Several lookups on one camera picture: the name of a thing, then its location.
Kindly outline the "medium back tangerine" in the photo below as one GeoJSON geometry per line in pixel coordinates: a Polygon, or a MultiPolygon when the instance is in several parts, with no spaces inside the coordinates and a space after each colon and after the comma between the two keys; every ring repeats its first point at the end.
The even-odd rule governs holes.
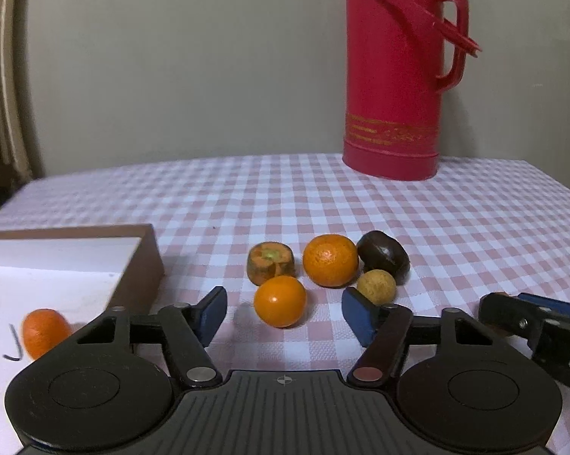
{"type": "Polygon", "coordinates": [[[302,265],[309,279],[318,286],[342,288],[358,274],[357,247],[344,235],[319,235],[305,246],[302,265]]]}

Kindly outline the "small kumquat orange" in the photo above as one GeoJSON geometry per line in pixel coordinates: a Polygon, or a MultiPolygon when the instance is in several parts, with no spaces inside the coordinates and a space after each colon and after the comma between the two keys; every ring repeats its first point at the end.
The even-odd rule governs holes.
{"type": "Polygon", "coordinates": [[[298,279],[280,275],[265,281],[256,291],[253,306],[267,325],[283,329],[294,326],[305,314],[308,293],[298,279]]]}

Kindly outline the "large tangerine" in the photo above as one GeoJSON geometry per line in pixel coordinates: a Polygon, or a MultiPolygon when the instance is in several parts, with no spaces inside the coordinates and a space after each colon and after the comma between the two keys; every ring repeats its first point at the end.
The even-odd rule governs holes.
{"type": "Polygon", "coordinates": [[[49,308],[31,311],[22,322],[22,342],[32,359],[41,358],[71,334],[72,328],[67,319],[49,308]]]}

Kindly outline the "brown white cardboard box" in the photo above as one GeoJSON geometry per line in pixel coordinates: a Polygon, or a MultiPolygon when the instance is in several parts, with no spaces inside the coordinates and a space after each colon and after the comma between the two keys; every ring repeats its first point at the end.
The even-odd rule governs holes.
{"type": "Polygon", "coordinates": [[[19,449],[4,393],[31,362],[22,321],[51,308],[73,326],[105,309],[150,309],[163,276],[151,225],[88,226],[0,231],[0,453],[19,449]]]}

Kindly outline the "pink checkered tablecloth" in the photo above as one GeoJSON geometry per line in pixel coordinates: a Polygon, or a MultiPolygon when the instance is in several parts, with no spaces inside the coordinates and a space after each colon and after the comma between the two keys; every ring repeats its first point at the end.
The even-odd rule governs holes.
{"type": "Polygon", "coordinates": [[[164,162],[35,181],[0,210],[0,230],[118,224],[154,228],[160,304],[226,288],[210,348],[225,371],[347,370],[361,351],[337,291],[309,286],[295,329],[258,319],[245,263],[264,240],[301,252],[324,233],[386,232],[411,261],[398,300],[419,314],[472,311],[494,291],[570,301],[570,189],[523,161],[448,158],[410,183],[358,174],[335,154],[164,162]]]}

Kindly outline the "red thermos flask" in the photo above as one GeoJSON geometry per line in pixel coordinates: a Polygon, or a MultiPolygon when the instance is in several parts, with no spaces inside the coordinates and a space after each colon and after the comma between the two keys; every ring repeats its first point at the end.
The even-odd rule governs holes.
{"type": "Polygon", "coordinates": [[[350,168],[422,181],[438,168],[441,96],[462,80],[468,0],[345,0],[347,104],[344,154],[350,168]]]}

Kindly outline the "beige striped curtain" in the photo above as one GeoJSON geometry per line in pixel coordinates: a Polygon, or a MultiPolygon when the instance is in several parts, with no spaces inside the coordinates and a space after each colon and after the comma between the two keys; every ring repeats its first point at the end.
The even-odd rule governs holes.
{"type": "Polygon", "coordinates": [[[0,0],[0,149],[2,160],[14,169],[17,182],[33,179],[22,126],[19,121],[14,80],[15,0],[0,0]]]}

